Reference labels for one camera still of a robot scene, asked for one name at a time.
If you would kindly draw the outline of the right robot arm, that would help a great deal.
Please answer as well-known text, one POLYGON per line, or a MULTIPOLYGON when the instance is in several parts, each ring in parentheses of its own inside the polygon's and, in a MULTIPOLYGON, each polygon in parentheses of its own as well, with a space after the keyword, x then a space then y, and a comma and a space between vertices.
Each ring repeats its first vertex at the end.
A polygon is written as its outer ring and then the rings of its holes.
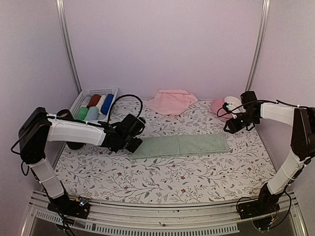
POLYGON ((315 156, 315 109, 280 100, 258 99, 254 91, 242 93, 239 99, 225 101, 221 108, 224 115, 232 116, 224 126, 224 131, 230 134, 242 129, 250 131, 261 120, 276 121, 290 127, 287 157, 276 174, 262 186, 254 204, 258 214, 265 214, 277 204, 286 188, 315 156))

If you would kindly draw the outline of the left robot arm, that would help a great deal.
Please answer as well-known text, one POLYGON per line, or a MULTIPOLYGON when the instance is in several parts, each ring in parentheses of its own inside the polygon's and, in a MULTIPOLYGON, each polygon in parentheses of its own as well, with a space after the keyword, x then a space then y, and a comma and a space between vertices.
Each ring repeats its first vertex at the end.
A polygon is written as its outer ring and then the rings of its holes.
POLYGON ((46 159, 48 143, 68 142, 80 146, 88 144, 107 148, 112 152, 126 149, 134 153, 142 144, 138 137, 146 121, 140 116, 127 115, 116 123, 92 123, 73 118, 70 110, 57 114, 38 107, 19 130, 18 146, 22 161, 30 168, 38 182, 62 213, 70 213, 73 202, 68 198, 51 163, 46 159))

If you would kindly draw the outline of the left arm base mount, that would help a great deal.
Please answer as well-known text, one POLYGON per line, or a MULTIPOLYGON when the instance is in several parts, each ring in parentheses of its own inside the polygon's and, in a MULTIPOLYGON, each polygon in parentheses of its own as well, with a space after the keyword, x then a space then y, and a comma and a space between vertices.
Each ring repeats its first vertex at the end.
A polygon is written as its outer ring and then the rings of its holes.
POLYGON ((91 205, 81 200, 72 200, 64 195, 56 199, 48 198, 47 209, 54 211, 62 216, 72 216, 81 219, 87 219, 90 213, 91 205))

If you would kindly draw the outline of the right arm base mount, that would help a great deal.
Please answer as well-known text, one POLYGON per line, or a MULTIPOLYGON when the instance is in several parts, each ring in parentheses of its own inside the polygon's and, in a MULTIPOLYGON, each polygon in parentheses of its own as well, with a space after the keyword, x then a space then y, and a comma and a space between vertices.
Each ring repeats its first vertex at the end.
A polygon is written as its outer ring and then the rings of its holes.
POLYGON ((289 198, 289 207, 282 220, 280 220, 276 224, 275 222, 278 220, 278 215, 280 214, 279 204, 267 207, 263 206, 263 208, 261 208, 258 200, 254 200, 250 197, 241 197, 237 201, 235 208, 241 219, 249 219, 253 217, 263 216, 265 214, 270 214, 270 216, 268 217, 252 220, 252 225, 258 231, 270 231, 271 229, 274 229, 277 226, 281 225, 290 213, 292 207, 292 197, 287 192, 285 192, 285 194, 289 198))

